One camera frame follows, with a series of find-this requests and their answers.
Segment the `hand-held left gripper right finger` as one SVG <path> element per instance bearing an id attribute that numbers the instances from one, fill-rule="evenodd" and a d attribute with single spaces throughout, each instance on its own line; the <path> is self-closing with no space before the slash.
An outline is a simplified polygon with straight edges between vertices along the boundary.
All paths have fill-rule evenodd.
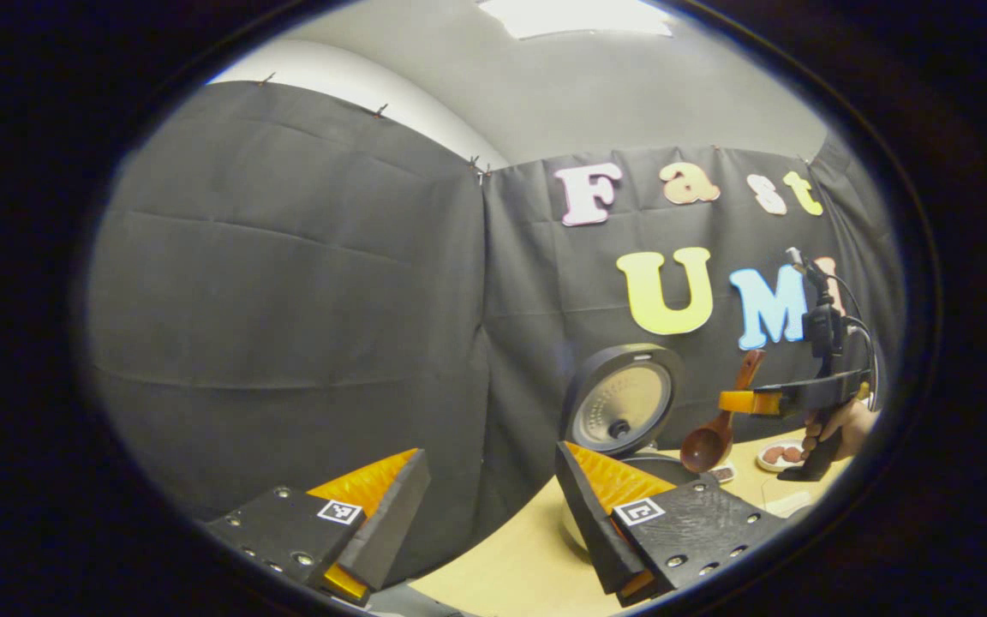
<path id="1" fill-rule="evenodd" d="M 622 607 L 689 592 L 788 524 L 712 474 L 673 483 L 569 441 L 555 446 L 555 477 L 603 593 Z"/>

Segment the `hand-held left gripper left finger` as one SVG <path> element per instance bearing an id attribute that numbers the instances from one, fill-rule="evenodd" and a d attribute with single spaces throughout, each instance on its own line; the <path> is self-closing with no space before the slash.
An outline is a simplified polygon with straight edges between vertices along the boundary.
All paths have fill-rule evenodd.
<path id="1" fill-rule="evenodd" d="M 278 485 L 204 524 L 263 569 L 357 607 L 383 589 L 431 482 L 421 448 L 311 489 Z"/>

